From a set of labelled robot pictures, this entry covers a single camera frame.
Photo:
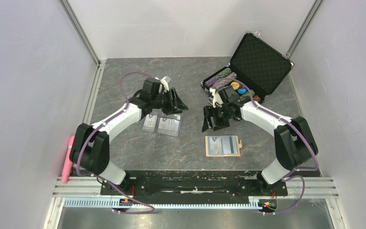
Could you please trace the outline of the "silver credit card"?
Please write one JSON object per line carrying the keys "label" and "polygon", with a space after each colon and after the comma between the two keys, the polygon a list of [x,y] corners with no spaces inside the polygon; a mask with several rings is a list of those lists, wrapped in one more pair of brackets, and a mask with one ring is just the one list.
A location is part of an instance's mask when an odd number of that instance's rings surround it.
{"label": "silver credit card", "polygon": [[235,135],[223,136],[223,156],[237,156],[239,155],[237,138]]}
{"label": "silver credit card", "polygon": [[223,154],[222,138],[219,136],[209,137],[209,155],[221,156]]}

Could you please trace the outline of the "clear sleeve with credit cards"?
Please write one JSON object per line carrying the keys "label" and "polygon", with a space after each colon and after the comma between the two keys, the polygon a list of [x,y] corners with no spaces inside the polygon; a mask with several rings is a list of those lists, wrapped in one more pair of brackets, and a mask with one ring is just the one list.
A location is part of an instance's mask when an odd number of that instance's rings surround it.
{"label": "clear sleeve with credit cards", "polygon": [[179,114],[164,114],[155,111],[148,114],[142,123],[142,130],[148,133],[156,133],[177,137],[181,127],[181,116]]}

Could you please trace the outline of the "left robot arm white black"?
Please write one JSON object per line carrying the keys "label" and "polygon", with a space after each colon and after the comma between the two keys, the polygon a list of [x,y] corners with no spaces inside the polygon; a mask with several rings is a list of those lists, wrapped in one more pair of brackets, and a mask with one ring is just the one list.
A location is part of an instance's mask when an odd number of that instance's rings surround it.
{"label": "left robot arm white black", "polygon": [[68,156],[69,160],[87,172],[112,183],[118,194],[126,194],[131,182],[127,173],[110,161],[110,143],[130,125],[144,119],[154,109],[166,115],[180,114],[189,108],[182,102],[168,77],[148,77],[143,86],[118,111],[94,124],[80,124]]}

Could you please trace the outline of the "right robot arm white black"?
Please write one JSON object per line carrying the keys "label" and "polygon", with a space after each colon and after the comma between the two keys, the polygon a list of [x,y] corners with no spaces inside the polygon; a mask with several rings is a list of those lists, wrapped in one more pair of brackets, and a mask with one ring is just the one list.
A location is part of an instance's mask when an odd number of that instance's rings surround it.
{"label": "right robot arm white black", "polygon": [[210,93],[213,102],[203,108],[202,131],[227,128],[231,119],[238,119],[258,126],[274,138],[275,159],[257,176],[259,193],[270,194],[278,181],[285,181],[295,171],[318,169],[318,148],[305,118],[273,112],[251,96],[241,98],[231,86],[218,92],[211,89]]}

